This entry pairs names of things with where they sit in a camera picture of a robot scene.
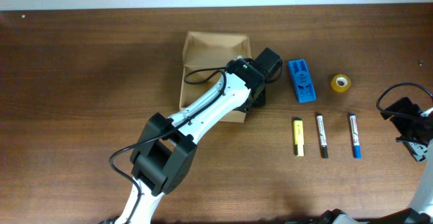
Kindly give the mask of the blue whiteboard duster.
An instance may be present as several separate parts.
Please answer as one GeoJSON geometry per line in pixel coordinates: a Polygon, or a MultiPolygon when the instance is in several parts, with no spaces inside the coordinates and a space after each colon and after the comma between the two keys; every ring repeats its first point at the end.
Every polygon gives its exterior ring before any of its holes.
{"type": "Polygon", "coordinates": [[[288,69],[298,102],[307,103],[317,99],[312,78],[304,59],[288,62],[288,69]]]}

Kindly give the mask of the yellow tape roll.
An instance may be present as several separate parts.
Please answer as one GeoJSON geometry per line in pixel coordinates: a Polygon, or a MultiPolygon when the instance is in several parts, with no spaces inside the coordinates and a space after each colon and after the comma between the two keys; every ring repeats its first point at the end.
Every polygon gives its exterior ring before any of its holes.
{"type": "Polygon", "coordinates": [[[345,74],[337,74],[330,85],[335,92],[344,93],[350,88],[351,80],[345,74]]]}

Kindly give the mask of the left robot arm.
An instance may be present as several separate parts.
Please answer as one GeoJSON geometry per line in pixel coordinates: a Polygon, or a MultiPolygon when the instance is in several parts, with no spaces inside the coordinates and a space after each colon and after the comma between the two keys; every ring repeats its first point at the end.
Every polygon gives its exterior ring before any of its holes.
{"type": "Polygon", "coordinates": [[[109,158],[110,167],[133,186],[122,214],[106,223],[150,223],[162,197],[188,174],[201,138],[226,114],[247,111],[260,101],[265,87],[281,76],[282,66],[280,55],[266,48],[254,59],[239,57],[209,68],[201,83],[220,78],[204,95],[169,117],[153,115],[137,143],[109,158]]]}

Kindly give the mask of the brown cardboard box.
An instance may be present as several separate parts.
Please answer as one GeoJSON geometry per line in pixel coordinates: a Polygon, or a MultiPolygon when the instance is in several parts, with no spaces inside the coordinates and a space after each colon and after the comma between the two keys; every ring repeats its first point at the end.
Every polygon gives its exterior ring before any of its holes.
{"type": "MultiPolygon", "coordinates": [[[[239,56],[243,58],[251,56],[248,35],[189,31],[183,46],[183,75],[205,68],[205,72],[188,77],[190,81],[200,81],[212,74],[211,68],[224,67],[229,61],[236,60],[239,56]]],[[[190,85],[183,82],[179,109],[183,110],[190,106],[205,94],[220,77],[218,74],[201,85],[190,85]]]]}

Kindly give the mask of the black whiteboard marker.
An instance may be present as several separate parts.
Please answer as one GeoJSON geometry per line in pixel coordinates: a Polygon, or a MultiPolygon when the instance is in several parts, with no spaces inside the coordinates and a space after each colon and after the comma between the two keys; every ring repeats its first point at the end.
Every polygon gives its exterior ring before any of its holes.
{"type": "Polygon", "coordinates": [[[329,154],[327,150],[327,139],[326,139],[325,128],[323,123],[323,116],[321,114],[318,114],[316,116],[316,119],[317,119],[318,131],[319,131],[321,153],[323,155],[323,158],[329,158],[329,154]]]}

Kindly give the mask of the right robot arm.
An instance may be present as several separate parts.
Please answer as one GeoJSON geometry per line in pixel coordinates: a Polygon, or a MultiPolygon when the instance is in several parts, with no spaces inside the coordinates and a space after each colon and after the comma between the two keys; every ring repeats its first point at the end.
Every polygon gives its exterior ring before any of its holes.
{"type": "Polygon", "coordinates": [[[408,224],[432,222],[432,109],[422,110],[408,97],[403,97],[381,112],[401,134],[396,142],[402,143],[418,162],[426,168],[417,191],[404,210],[368,223],[408,224]]]}

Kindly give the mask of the yellow highlighter pen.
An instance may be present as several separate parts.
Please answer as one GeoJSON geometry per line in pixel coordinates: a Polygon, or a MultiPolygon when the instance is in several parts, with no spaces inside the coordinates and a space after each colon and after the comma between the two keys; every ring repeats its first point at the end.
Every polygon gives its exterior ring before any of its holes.
{"type": "Polygon", "coordinates": [[[296,156],[304,156],[304,132],[303,121],[300,118],[295,118],[294,125],[294,147],[296,156]]]}

